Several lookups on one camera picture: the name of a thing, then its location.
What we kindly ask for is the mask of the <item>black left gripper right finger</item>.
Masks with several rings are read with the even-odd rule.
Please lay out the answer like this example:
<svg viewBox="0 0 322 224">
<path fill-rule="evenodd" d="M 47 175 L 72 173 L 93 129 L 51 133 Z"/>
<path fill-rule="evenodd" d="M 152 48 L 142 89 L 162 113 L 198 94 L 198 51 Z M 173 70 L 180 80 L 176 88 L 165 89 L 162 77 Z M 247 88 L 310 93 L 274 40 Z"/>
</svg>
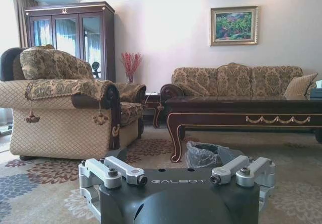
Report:
<svg viewBox="0 0 322 224">
<path fill-rule="evenodd" d="M 258 184 L 259 211 L 266 207 L 267 198 L 275 187 L 275 163 L 268 158 L 259 157 L 256 160 L 240 155 L 221 167 L 212 169 L 210 182 L 214 185 L 228 184 L 235 176 L 240 187 L 253 187 Z"/>
</svg>

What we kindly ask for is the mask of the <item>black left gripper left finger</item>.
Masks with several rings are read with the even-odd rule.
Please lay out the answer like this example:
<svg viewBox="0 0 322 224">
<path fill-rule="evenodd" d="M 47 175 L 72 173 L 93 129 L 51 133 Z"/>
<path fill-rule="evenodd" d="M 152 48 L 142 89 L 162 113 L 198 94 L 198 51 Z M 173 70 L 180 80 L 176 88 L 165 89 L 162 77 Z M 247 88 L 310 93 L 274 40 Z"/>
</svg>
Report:
<svg viewBox="0 0 322 224">
<path fill-rule="evenodd" d="M 122 186 L 122 180 L 134 186 L 144 186 L 148 177 L 141 168 L 135 168 L 115 156 L 82 160 L 78 165 L 79 191 L 86 198 L 87 205 L 95 218 L 101 218 L 100 196 L 96 185 L 103 185 L 108 189 Z"/>
</svg>

